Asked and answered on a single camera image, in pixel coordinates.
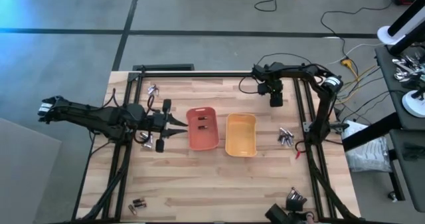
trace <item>concrete floor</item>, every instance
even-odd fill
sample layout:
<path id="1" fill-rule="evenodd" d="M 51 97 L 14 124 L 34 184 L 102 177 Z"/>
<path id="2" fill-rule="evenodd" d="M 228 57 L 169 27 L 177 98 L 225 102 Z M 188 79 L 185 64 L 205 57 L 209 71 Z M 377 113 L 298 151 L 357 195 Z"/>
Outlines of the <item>concrete floor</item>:
<path id="1" fill-rule="evenodd" d="M 356 11 L 384 7 L 389 0 L 278 0 L 278 10 L 262 13 L 253 8 L 262 0 L 139 0 L 131 29 L 183 31 L 279 31 L 328 33 L 320 25 L 324 11 Z M 0 28 L 29 29 L 123 29 L 131 0 L 0 0 Z M 362 11 L 357 15 L 331 14 L 325 22 L 338 33 L 375 33 L 391 24 L 405 7 L 384 11 Z M 100 105 L 120 43 L 121 35 L 52 35 L 0 33 L 0 117 L 63 141 L 59 156 L 39 206 L 36 223 L 70 219 L 88 157 L 90 141 L 86 129 L 66 123 L 49 126 L 37 122 L 43 98 L 60 94 L 75 102 Z M 375 39 L 347 39 L 346 51 Z M 197 70 L 247 70 L 265 54 L 295 53 L 313 62 L 327 64 L 342 57 L 342 42 L 322 38 L 263 37 L 128 37 L 119 70 L 135 64 L 193 63 Z M 373 47 L 350 54 L 366 70 L 373 64 Z M 302 60 L 276 56 L 264 63 Z M 328 66 L 343 79 L 353 79 L 339 64 Z M 370 79 L 380 77 L 376 72 Z M 386 90 L 383 80 L 358 92 L 347 105 L 358 108 Z M 393 111 L 390 98 L 368 112 L 377 121 Z M 423 223 L 410 201 L 391 203 L 385 173 L 353 173 L 361 214 L 373 221 Z"/>

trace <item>plastic tray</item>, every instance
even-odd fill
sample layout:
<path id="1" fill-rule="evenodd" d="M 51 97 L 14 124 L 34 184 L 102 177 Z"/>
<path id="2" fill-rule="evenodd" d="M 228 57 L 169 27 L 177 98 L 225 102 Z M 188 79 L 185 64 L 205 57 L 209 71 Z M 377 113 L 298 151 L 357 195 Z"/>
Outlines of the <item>plastic tray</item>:
<path id="1" fill-rule="evenodd" d="M 229 114 L 227 117 L 226 152 L 235 157 L 254 157 L 255 116 L 252 114 Z"/>
<path id="2" fill-rule="evenodd" d="M 186 113 L 189 125 L 189 147 L 195 151 L 210 150 L 218 146 L 218 128 L 214 108 L 192 108 Z"/>

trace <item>wooden tabletop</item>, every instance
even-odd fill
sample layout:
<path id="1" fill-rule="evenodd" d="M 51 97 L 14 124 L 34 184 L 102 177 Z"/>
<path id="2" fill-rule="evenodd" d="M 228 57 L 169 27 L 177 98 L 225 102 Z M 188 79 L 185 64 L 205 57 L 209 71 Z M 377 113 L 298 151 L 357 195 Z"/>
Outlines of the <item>wooden tabletop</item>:
<path id="1" fill-rule="evenodd" d="M 118 103 L 122 103 L 127 77 L 128 72 L 111 73 L 106 100 L 115 88 Z M 238 90 L 239 81 L 240 78 L 143 79 L 140 104 L 145 108 L 147 87 L 152 84 L 159 88 L 159 96 L 155 98 L 153 107 L 162 107 L 163 99 L 170 98 L 171 112 L 180 121 L 187 122 L 186 112 L 191 108 L 214 108 L 220 142 L 216 149 L 196 152 L 189 149 L 187 133 L 177 134 L 165 141 L 162 154 L 133 143 L 121 221 L 268 221 L 264 214 L 274 203 L 284 206 L 291 187 L 296 187 L 308 198 L 304 209 L 315 211 L 305 156 L 301 155 L 296 160 L 294 147 L 281 146 L 277 141 L 279 127 L 292 132 L 295 142 L 303 139 L 293 80 L 282 79 L 284 105 L 279 108 L 270 107 L 269 95 L 241 93 Z M 242 89 L 255 91 L 256 85 L 254 80 L 247 78 L 242 83 Z M 315 92 L 312 94 L 317 107 L 319 99 Z M 309 117 L 307 102 L 303 103 Z M 224 150 L 226 117 L 233 112 L 256 116 L 258 153 L 253 158 L 231 157 Z M 330 134 L 327 139 L 341 141 L 336 134 Z M 105 137 L 98 136 L 93 148 L 106 142 Z M 343 147 L 324 142 L 323 149 L 332 188 L 350 211 L 359 216 Z M 90 159 L 77 217 L 87 214 L 104 192 L 113 150 L 114 145 L 110 144 Z M 117 192 L 118 188 L 112 198 L 111 216 L 115 210 Z M 321 196 L 326 214 L 327 205 L 322 189 Z M 128 205 L 140 197 L 145 198 L 147 207 L 137 209 L 135 216 Z"/>

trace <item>table leg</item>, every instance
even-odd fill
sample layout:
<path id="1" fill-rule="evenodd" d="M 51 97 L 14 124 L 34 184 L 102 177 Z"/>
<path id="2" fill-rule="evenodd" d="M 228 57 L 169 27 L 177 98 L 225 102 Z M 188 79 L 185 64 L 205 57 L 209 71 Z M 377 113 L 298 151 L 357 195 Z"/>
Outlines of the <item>table leg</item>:
<path id="1" fill-rule="evenodd" d="M 344 150 L 348 152 L 353 148 L 357 148 L 366 144 L 367 142 L 379 138 L 385 134 L 387 134 L 392 129 L 400 129 L 401 124 L 398 119 L 398 115 L 396 112 L 388 115 L 387 117 L 375 122 L 364 130 L 358 131 L 357 133 L 344 138 L 343 146 Z"/>
<path id="2" fill-rule="evenodd" d="M 396 168 L 394 167 L 394 160 L 397 160 L 397 155 L 395 150 L 389 150 L 388 151 L 389 157 L 390 157 L 390 165 L 392 172 L 389 173 L 392 188 L 394 188 L 394 193 L 396 194 L 397 200 L 404 201 L 406 200 L 404 198 L 403 189 L 401 188 L 400 180 L 398 178 Z"/>

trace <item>desk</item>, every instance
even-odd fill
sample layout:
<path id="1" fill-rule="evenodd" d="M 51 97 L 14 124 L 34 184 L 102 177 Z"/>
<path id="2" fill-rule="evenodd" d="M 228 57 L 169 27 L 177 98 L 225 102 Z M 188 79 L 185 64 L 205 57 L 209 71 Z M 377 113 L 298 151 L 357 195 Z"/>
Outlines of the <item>desk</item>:
<path id="1" fill-rule="evenodd" d="M 425 159 L 406 160 L 404 158 L 405 143 L 425 147 L 424 132 L 391 130 L 390 137 L 394 149 L 390 152 L 391 161 L 398 160 L 412 198 L 413 206 L 417 211 L 425 212 Z"/>
<path id="2" fill-rule="evenodd" d="M 394 73 L 396 72 L 396 65 L 392 63 L 392 59 L 395 57 L 388 53 L 386 47 L 376 48 L 375 52 L 377 54 L 378 65 L 382 70 L 382 74 L 384 76 L 386 85 L 388 86 L 388 90 L 401 90 L 404 93 L 410 91 L 407 88 L 403 88 L 401 86 L 401 83 L 394 78 Z M 401 101 L 403 95 L 404 94 L 401 92 L 390 92 L 391 100 L 394 104 L 394 109 L 396 111 L 392 114 L 389 114 L 387 117 L 379 120 L 378 122 L 375 122 L 374 124 L 370 125 L 368 128 L 365 128 L 364 130 L 361 130 L 360 132 L 357 132 L 349 136 L 348 138 L 345 138 L 343 140 L 343 143 L 345 150 L 348 151 L 360 145 L 363 145 L 371 140 L 374 140 L 375 138 L 379 138 L 387 133 L 390 133 L 394 145 L 394 149 L 390 150 L 391 161 L 398 159 L 400 162 L 400 166 L 403 165 L 402 171 L 406 179 L 406 183 L 408 184 L 412 200 L 414 201 L 414 206 L 418 211 L 425 211 L 425 204 L 422 203 L 423 200 L 425 200 L 425 195 L 423 195 L 423 193 L 421 193 L 421 191 L 419 191 L 416 187 L 417 185 L 422 185 L 424 180 L 421 175 L 418 175 L 416 173 L 420 168 L 416 166 L 417 164 L 412 165 L 410 162 L 404 162 L 400 156 L 400 150 L 402 150 L 404 146 L 404 141 L 402 141 L 402 137 L 406 139 L 409 138 L 406 135 L 410 133 L 407 132 L 408 130 L 417 131 L 412 133 L 415 134 L 415 138 L 413 138 L 413 140 L 415 141 L 413 142 L 414 144 L 420 145 L 422 143 L 421 138 L 419 138 L 419 136 L 420 134 L 425 136 L 425 118 L 417 118 L 409 114 L 404 109 Z M 400 182 L 398 180 L 398 176 L 394 166 L 392 166 L 392 172 L 390 172 L 389 175 L 397 199 L 399 201 L 404 201 L 404 194 L 400 186 Z"/>
<path id="3" fill-rule="evenodd" d="M 127 79 L 128 72 L 111 73 L 105 100 L 115 88 L 118 103 L 121 103 Z M 152 84 L 159 88 L 153 107 L 160 108 L 163 99 L 170 98 L 171 112 L 178 120 L 186 122 L 186 111 L 190 108 L 213 107 L 220 142 L 214 150 L 194 152 L 189 149 L 187 133 L 178 134 L 165 141 L 162 154 L 133 143 L 120 221 L 268 221 L 264 216 L 266 211 L 274 203 L 284 206 L 292 186 L 308 198 L 305 210 L 315 211 L 305 156 L 296 160 L 294 148 L 283 147 L 276 141 L 279 127 L 290 130 L 295 142 L 303 137 L 293 80 L 282 79 L 284 106 L 279 108 L 270 107 L 268 95 L 241 93 L 239 81 L 240 78 L 143 78 L 140 104 L 144 107 L 147 87 Z M 242 89 L 253 91 L 256 85 L 252 79 L 246 79 Z M 309 114 L 307 102 L 303 103 Z M 315 106 L 319 103 L 314 92 L 313 103 Z M 230 157 L 224 150 L 226 117 L 232 112 L 256 116 L 258 153 L 253 158 Z M 341 141 L 336 134 L 327 138 Z M 104 143 L 105 138 L 98 136 L 93 148 Z M 343 146 L 324 142 L 323 149 L 332 188 L 350 211 L 359 216 Z M 113 150 L 113 145 L 106 146 L 90 158 L 76 217 L 87 214 L 104 192 Z M 112 197 L 110 213 L 115 209 L 116 196 L 117 191 Z M 321 196 L 326 212 L 323 190 Z M 137 216 L 132 215 L 128 205 L 140 197 L 145 198 L 147 207 L 138 209 Z"/>
<path id="4" fill-rule="evenodd" d="M 394 78 L 396 65 L 392 63 L 392 59 L 395 57 L 388 53 L 386 47 L 376 48 L 375 52 L 388 90 L 400 90 L 404 93 L 410 91 L 407 88 L 403 88 L 401 83 Z M 404 109 L 401 102 L 403 95 L 401 92 L 390 92 L 391 100 L 396 111 L 370 125 L 368 128 L 345 138 L 343 140 L 345 150 L 351 150 L 379 138 L 387 134 L 390 130 L 399 130 L 402 128 L 405 130 L 425 131 L 425 118 L 417 118 Z"/>

